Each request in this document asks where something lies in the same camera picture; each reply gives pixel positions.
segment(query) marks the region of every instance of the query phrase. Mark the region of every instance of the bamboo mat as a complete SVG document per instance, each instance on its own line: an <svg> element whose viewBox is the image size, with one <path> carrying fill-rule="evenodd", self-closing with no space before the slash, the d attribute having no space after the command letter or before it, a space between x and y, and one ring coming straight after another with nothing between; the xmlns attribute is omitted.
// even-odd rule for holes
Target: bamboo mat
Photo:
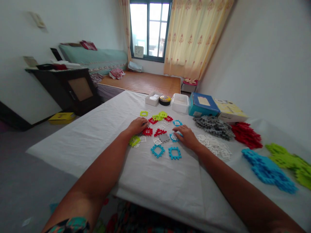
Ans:
<svg viewBox="0 0 311 233"><path fill-rule="evenodd" d="M125 73L126 75L120 80L106 75L99 84L144 94L157 91L170 97L174 93L180 93L180 78L131 71L125 71Z"/></svg>

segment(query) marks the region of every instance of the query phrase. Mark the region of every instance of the yellow box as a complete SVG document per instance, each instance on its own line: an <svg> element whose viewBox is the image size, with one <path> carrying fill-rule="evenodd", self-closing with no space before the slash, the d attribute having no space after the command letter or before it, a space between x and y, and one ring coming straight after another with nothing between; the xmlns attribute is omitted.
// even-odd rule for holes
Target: yellow box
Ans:
<svg viewBox="0 0 311 233"><path fill-rule="evenodd" d="M56 113L49 119L49 122L52 125L69 124L73 122L74 119L74 113Z"/></svg>
<svg viewBox="0 0 311 233"><path fill-rule="evenodd" d="M248 116L235 104L227 100L214 98L217 107L220 110L218 118L227 123L244 122Z"/></svg>

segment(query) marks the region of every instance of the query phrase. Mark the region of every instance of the cardboard box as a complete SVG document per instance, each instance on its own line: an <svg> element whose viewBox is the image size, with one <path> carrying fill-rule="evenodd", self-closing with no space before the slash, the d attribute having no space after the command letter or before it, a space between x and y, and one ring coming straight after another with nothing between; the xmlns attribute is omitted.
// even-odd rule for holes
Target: cardboard box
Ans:
<svg viewBox="0 0 311 233"><path fill-rule="evenodd" d="M74 119L74 113L56 113L49 119L49 122L52 125L69 124L73 122Z"/></svg>
<svg viewBox="0 0 311 233"><path fill-rule="evenodd" d="M217 116L219 113L220 110L210 95L203 95L195 92L191 93L189 107L190 116Z"/></svg>
<svg viewBox="0 0 311 233"><path fill-rule="evenodd" d="M220 110L218 118L224 122L244 122L248 119L248 116L232 102L216 98L214 98L214 101Z"/></svg>
<svg viewBox="0 0 311 233"><path fill-rule="evenodd" d="M149 97L151 96L154 96L155 94L157 94L159 97L155 100L152 100L152 99L149 99ZM149 105L152 105L152 106L157 106L157 104L159 103L159 99L160 99L160 96L163 95L163 93L160 93L160 92L152 92L150 95L148 95L146 98L145 98L145 103L146 104L149 104Z"/></svg>

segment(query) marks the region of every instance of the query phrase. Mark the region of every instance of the window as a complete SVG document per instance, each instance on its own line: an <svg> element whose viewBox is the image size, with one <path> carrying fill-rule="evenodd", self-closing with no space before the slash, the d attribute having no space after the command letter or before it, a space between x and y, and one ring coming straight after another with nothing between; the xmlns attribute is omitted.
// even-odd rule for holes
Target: window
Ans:
<svg viewBox="0 0 311 233"><path fill-rule="evenodd" d="M144 58L164 62L171 0L131 0L131 53L144 48Z"/></svg>

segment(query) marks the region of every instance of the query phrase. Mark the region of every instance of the white tablecloth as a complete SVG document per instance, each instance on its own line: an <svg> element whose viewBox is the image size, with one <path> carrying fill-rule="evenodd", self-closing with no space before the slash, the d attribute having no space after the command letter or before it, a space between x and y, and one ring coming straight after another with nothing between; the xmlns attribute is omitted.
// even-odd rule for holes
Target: white tablecloth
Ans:
<svg viewBox="0 0 311 233"><path fill-rule="evenodd" d="M148 118L165 111L174 120L191 127L195 135L205 135L194 125L191 116L176 113L171 106L147 105L145 97L144 94L124 91L32 146L27 153L80 177L116 136L139 116L140 111L148 109L152 110ZM309 153L276 127L263 120L251 119L248 122L261 134L263 144L277 143L310 162ZM167 126L163 122L151 127L155 131L159 125L164 125L168 134L174 127L172 123ZM138 148L129 146L118 185L112 193L205 231L247 232L213 179L200 166L197 156L181 143L169 141L162 144L166 151L157 159L150 151L154 145L153 138L147 137L147 142L141 142ZM236 141L219 140L227 143L233 153L231 160L226 161L230 167L260 189L302 228L311 231L310 190L297 184L299 191L292 195L276 186L263 184L242 157L241 150L245 146ZM168 156L168 148L172 146L178 146L181 151L182 159L179 161ZM256 151L269 155L265 148Z"/></svg>

